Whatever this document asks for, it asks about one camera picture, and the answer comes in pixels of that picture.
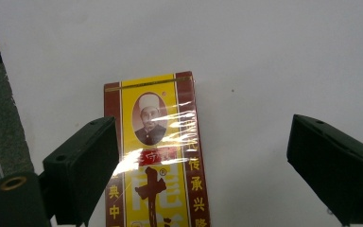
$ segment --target box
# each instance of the box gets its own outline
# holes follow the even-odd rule
[[[183,72],[105,84],[120,152],[107,226],[211,226],[193,83]]]

